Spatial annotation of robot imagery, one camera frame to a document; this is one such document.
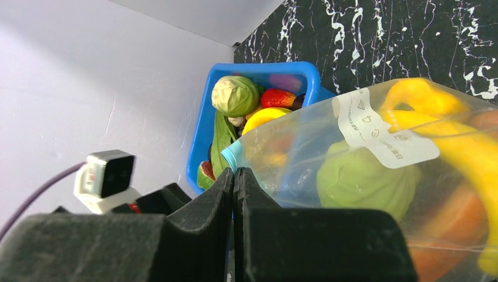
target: white label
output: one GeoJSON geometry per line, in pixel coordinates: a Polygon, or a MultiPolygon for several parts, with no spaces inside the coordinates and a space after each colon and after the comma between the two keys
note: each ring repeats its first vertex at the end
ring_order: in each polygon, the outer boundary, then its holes
{"type": "Polygon", "coordinates": [[[439,156],[438,147],[429,138],[411,130],[389,133],[391,125],[370,107],[367,88],[337,96],[332,106],[339,109],[339,130],[346,142],[351,147],[366,147],[387,168],[397,169],[439,156]]]}

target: transparent plastic bag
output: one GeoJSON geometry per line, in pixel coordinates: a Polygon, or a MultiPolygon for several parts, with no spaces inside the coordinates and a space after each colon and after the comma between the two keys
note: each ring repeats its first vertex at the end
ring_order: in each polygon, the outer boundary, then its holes
{"type": "Polygon", "coordinates": [[[250,167],[283,207],[388,212],[420,281],[498,276],[492,104],[426,79],[395,79],[263,124],[223,156],[232,169],[250,167]]]}

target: cabbage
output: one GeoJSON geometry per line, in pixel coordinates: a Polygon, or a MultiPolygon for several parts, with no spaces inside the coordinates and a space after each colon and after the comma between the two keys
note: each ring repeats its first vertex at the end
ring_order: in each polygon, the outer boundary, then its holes
{"type": "Polygon", "coordinates": [[[211,94],[213,107],[229,118],[238,118],[252,112],[259,101],[258,87],[243,76],[220,78],[211,94]]]}
{"type": "Polygon", "coordinates": [[[367,148],[333,144],[317,172],[323,207],[378,209],[400,221],[413,200],[421,173],[417,166],[388,169],[367,148]]]}

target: blue plastic bin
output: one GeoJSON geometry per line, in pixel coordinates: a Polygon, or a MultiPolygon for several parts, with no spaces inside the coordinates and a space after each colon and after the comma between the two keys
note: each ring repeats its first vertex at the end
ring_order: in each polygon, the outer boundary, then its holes
{"type": "Polygon", "coordinates": [[[318,69],[309,62],[288,63],[217,63],[211,68],[204,87],[196,132],[187,162],[187,181],[197,194],[197,168],[207,160],[213,142],[215,108],[211,104],[214,84],[227,75],[242,75],[265,88],[279,88],[296,95],[306,93],[303,107],[331,98],[334,94],[320,85],[318,69]]]}

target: black marble surface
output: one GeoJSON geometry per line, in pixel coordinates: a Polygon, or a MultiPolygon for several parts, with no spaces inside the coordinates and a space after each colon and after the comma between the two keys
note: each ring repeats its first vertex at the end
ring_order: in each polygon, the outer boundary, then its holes
{"type": "Polygon", "coordinates": [[[498,104],[498,0],[286,0],[234,61],[309,61],[335,93],[431,80],[498,104]]]}

